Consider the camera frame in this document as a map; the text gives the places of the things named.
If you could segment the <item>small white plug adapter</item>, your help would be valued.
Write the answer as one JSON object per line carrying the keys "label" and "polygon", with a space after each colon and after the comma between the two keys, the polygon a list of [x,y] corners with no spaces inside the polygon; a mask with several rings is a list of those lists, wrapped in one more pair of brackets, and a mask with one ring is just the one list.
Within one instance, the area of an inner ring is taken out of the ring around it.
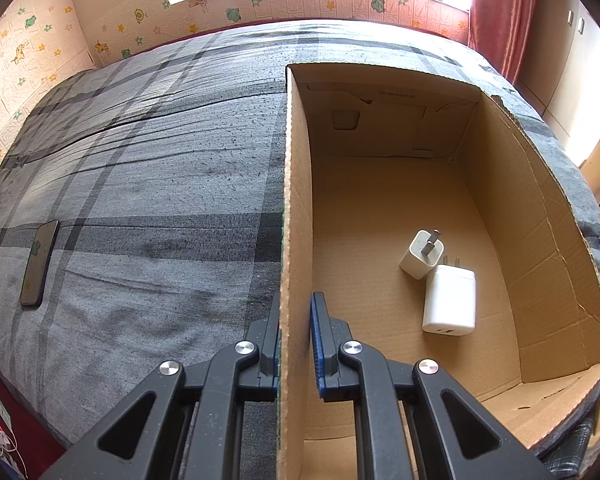
{"label": "small white plug adapter", "polygon": [[400,260],[400,269],[414,280],[424,278],[439,262],[444,253],[440,232],[419,230]]}

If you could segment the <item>grey plaid bed blanket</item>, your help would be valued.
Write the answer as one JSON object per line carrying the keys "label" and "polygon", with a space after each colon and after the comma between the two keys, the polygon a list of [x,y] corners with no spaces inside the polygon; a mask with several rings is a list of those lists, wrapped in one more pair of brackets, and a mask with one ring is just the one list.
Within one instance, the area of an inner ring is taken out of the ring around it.
{"label": "grey plaid bed blanket", "polygon": [[[0,167],[0,377],[66,452],[162,362],[209,361],[277,299],[277,396],[244,407],[236,479],[281,479],[286,75],[315,63],[466,82],[550,130],[476,51],[387,25],[250,26],[63,82]],[[53,220],[42,304],[25,309],[31,245]],[[583,454],[595,403],[548,451],[528,448],[549,479]]]}

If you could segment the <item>large white charger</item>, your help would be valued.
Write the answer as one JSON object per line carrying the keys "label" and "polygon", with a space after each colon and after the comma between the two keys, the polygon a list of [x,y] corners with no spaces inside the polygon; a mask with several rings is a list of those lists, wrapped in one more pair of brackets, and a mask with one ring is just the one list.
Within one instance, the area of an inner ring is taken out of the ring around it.
{"label": "large white charger", "polygon": [[464,336],[476,327],[477,281],[474,271],[439,263],[426,276],[422,330]]}

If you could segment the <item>black smartphone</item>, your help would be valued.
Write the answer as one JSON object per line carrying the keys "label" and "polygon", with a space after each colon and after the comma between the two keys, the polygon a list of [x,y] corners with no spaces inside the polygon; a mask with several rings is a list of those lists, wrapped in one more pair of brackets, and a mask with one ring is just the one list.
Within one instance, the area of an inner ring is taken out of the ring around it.
{"label": "black smartphone", "polygon": [[58,229],[59,222],[53,220],[42,224],[35,233],[20,290],[20,304],[25,309],[36,309],[42,304]]}

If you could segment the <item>beige wardrobe cabinet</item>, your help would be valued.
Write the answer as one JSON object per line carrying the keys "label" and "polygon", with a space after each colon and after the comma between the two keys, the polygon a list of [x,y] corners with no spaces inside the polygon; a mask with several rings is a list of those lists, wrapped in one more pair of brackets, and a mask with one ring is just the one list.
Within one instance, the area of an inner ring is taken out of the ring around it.
{"label": "beige wardrobe cabinet", "polygon": [[600,204],[600,25],[581,0],[536,0],[517,86]]}

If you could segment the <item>brown cardboard box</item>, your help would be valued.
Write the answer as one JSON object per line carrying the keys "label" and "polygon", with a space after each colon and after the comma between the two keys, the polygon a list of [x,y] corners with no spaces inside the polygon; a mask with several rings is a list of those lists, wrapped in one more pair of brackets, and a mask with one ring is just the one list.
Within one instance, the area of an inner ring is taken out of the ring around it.
{"label": "brown cardboard box", "polygon": [[[350,406],[315,392],[310,296],[389,359],[439,362],[530,450],[600,396],[600,210],[547,128],[473,84],[346,63],[287,68],[277,474],[356,475]],[[422,329],[399,263],[438,230],[477,325]]]}

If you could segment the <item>red curtain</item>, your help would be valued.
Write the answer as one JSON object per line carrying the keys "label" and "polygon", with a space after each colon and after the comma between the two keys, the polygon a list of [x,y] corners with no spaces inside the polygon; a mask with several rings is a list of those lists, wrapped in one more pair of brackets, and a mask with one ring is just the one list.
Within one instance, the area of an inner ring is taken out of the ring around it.
{"label": "red curtain", "polygon": [[536,0],[471,0],[468,46],[515,82]]}

